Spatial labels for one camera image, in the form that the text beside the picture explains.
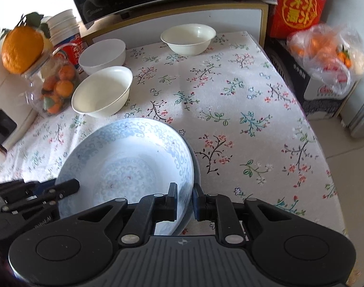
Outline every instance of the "red box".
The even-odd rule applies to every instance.
[[[270,8],[267,33],[285,39],[292,32],[317,24],[326,0],[277,0]]]

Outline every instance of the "table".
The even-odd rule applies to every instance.
[[[252,196],[339,232],[344,222],[328,165],[292,92],[247,32],[216,36],[198,56],[166,44],[127,51],[133,84],[124,108],[108,119],[75,113],[38,117],[0,165],[0,182],[56,177],[70,152],[118,119],[148,117],[187,139],[205,193],[234,202]],[[183,234],[210,234],[191,221]]]

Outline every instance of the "leaf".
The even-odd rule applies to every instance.
[[[47,39],[50,39],[49,27],[46,23],[40,24],[38,29],[44,32],[44,35]]]
[[[12,30],[10,30],[10,29],[3,29],[2,31],[1,31],[1,37],[0,37],[0,40],[2,40],[9,32],[11,32]]]
[[[25,24],[30,27],[38,28],[43,18],[44,15],[41,15],[37,12],[33,12],[25,16]]]

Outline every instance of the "blue and white plate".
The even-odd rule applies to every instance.
[[[178,185],[175,222],[159,222],[155,234],[171,235],[191,198],[194,166],[188,146],[168,125],[133,118],[108,124],[82,141],[65,161],[56,184],[76,178],[80,190],[59,202],[65,218],[117,197],[137,203],[149,194],[166,194]]]

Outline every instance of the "metal bolt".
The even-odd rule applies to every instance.
[[[139,242],[139,236],[135,234],[126,234],[121,237],[121,241],[125,244],[135,244]]]
[[[229,244],[240,244],[244,241],[243,237],[237,234],[227,235],[224,240]]]

